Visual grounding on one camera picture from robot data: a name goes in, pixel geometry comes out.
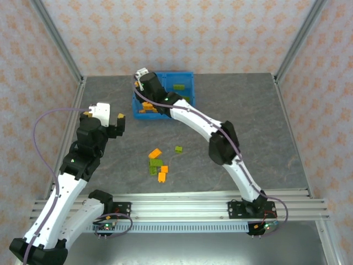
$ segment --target gray table surface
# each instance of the gray table surface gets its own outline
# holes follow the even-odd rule
[[[307,187],[271,74],[195,75],[195,94],[197,109],[233,123],[244,162],[262,189]],[[225,169],[210,160],[201,135],[176,120],[136,120],[131,101],[130,76],[87,78],[81,107],[109,102],[112,117],[126,115],[126,130],[109,140],[82,194],[237,190]],[[174,152],[177,145],[182,154]],[[149,175],[148,154],[155,148],[169,166],[165,183]]]

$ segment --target blue bin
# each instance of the blue bin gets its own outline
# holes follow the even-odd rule
[[[167,92],[175,92],[185,99],[187,99],[193,107],[195,106],[195,86],[194,86],[194,73],[193,72],[155,72],[162,87]],[[174,89],[174,85],[183,85],[183,90]],[[136,99],[135,94],[132,97],[132,110],[135,119],[143,120],[158,120],[158,119],[170,119],[165,114],[160,115],[159,113],[153,113],[147,110],[146,113],[139,113],[142,110],[142,104]]]

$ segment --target orange patterned wall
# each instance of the orange patterned wall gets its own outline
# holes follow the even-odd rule
[[[329,0],[281,84],[299,151],[353,261],[353,2]]]
[[[48,109],[70,107],[77,82],[30,1],[0,1],[0,257],[13,265],[8,250],[22,237],[35,199],[49,179],[35,154],[31,128]],[[54,165],[66,114],[53,114],[38,126],[40,150]]]
[[[314,0],[44,0],[84,75],[272,72]]]

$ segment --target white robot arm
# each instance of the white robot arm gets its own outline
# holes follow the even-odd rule
[[[83,229],[102,214],[113,212],[113,196],[95,190],[90,193],[85,204],[66,221],[74,201],[99,166],[108,139],[122,136],[125,130],[125,116],[122,114],[118,115],[115,125],[109,125],[108,103],[97,103],[89,109],[89,112],[81,114],[80,125],[76,131],[77,141],[72,144],[69,153],[63,159],[57,180],[59,195],[56,195],[54,189],[33,226],[23,238],[14,239],[10,245],[10,250],[21,261],[30,245],[27,260],[29,265],[64,264],[68,250]],[[45,220],[56,197],[53,212],[40,233],[36,235],[39,225]]]
[[[223,166],[238,186],[246,210],[250,214],[262,211],[267,199],[259,193],[265,193],[252,179],[240,157],[240,152],[235,152],[231,143],[221,133],[226,132],[238,150],[239,142],[233,125],[229,121],[222,123],[211,119],[192,107],[180,95],[174,92],[167,93],[157,75],[148,72],[146,68],[138,70],[134,77],[136,98],[141,103],[149,101],[159,113],[178,120],[201,134],[209,144],[210,158]]]

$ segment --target toy block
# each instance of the toy block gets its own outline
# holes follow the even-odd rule
[[[186,100],[186,102],[190,103],[190,98],[183,96],[183,98]]]
[[[148,158],[155,159],[162,154],[161,150],[156,148],[151,153],[149,153]]]
[[[174,84],[173,89],[174,90],[185,90],[185,85],[184,84]]]
[[[150,167],[149,167],[149,174],[150,174],[151,176],[157,175],[157,167],[152,167],[152,166],[150,166]]]
[[[148,102],[143,102],[142,106],[143,106],[144,110],[152,110],[153,109],[153,105],[151,103],[148,103]]]
[[[176,146],[175,147],[175,152],[176,153],[182,153],[183,152],[183,148],[181,146]]]
[[[163,166],[163,160],[162,159],[150,159],[149,160],[149,165],[151,167],[162,167]]]
[[[162,166],[161,167],[161,172],[162,173],[168,173],[168,166]]]
[[[164,183],[165,182],[165,173],[159,172],[158,173],[158,182]]]

